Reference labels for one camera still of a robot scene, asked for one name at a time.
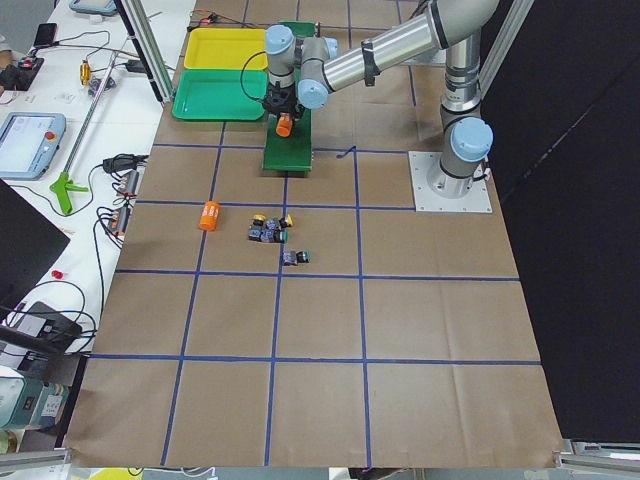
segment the black monitor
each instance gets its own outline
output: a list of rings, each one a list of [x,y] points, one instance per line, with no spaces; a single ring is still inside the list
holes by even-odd
[[[69,238],[0,180],[0,305],[13,309],[47,273]],[[0,321],[7,311],[0,309]]]

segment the light blue joint cap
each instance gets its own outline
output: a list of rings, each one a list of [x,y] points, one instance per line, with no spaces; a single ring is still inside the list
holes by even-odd
[[[329,91],[320,82],[305,78],[298,82],[298,100],[306,108],[315,110],[327,104]]]
[[[477,117],[460,120],[451,132],[451,148],[465,162],[473,163],[482,160],[493,144],[491,127]]]
[[[324,39],[327,42],[327,48],[329,49],[329,58],[336,58],[338,56],[338,41],[335,38]]]
[[[267,28],[266,51],[269,55],[284,52],[293,43],[293,32],[284,25],[272,25]]]

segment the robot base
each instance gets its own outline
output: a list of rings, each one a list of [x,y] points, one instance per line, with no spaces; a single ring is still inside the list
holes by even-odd
[[[441,152],[409,152],[411,183],[416,212],[437,213],[492,213],[485,180],[473,182],[462,198],[448,199],[435,193],[427,182],[427,172],[440,160]],[[479,165],[476,177],[482,175]]]

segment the green handle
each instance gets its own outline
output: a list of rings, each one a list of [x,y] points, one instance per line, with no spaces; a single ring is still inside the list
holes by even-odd
[[[73,184],[73,180],[69,179],[69,172],[60,172],[60,176],[58,180],[53,182],[49,187],[53,193],[58,197],[58,203],[60,204],[60,210],[64,215],[69,215],[73,210],[73,205],[71,205],[71,200],[69,199],[68,191],[74,192],[88,192],[89,189],[87,187],[80,187],[78,185]]]

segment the brown table surface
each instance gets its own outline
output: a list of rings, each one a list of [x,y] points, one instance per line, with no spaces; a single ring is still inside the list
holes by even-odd
[[[320,21],[345,51],[415,2],[198,7]],[[165,107],[67,437],[77,463],[550,464],[560,433],[493,182],[493,214],[414,211],[407,151],[439,149],[443,85],[394,67],[333,94],[306,177],[261,170],[266,121]],[[309,264],[246,239],[254,214],[285,212]]]

